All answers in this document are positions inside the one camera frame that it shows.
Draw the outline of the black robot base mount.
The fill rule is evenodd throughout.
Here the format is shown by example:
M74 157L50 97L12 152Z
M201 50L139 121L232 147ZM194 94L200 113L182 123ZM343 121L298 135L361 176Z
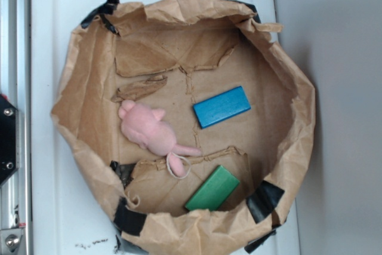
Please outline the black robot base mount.
M1 187L19 168L19 112L1 94Z

